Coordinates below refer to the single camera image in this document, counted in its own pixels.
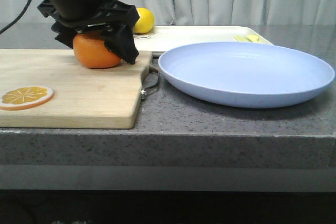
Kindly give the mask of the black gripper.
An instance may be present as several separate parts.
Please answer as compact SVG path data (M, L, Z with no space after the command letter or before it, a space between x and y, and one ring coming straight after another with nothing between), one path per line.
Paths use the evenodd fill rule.
M45 0L39 5L44 16L56 22L55 39L69 48L79 33L100 31L104 46L126 63L135 64L139 52L132 29L139 19L134 5L119 0Z

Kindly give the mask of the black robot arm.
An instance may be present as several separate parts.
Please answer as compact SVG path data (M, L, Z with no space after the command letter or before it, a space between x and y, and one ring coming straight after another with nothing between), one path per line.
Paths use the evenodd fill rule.
M77 34L98 31L107 49L127 63L135 63L139 52L133 28L140 16L134 5L119 0L44 0L38 10L55 20L51 27L57 33L55 39L69 48Z

